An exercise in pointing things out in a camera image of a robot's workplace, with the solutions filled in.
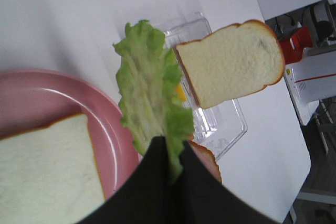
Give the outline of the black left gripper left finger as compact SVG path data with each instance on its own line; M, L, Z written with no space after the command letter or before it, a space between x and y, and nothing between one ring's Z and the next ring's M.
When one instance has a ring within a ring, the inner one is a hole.
M128 180L80 223L183 223L181 181L170 184L168 169L165 138L154 137Z

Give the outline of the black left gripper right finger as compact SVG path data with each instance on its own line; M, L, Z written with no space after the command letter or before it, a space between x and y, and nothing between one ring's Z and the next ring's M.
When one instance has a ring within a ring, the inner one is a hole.
M276 223L231 193L206 169L188 142L180 154L184 223Z

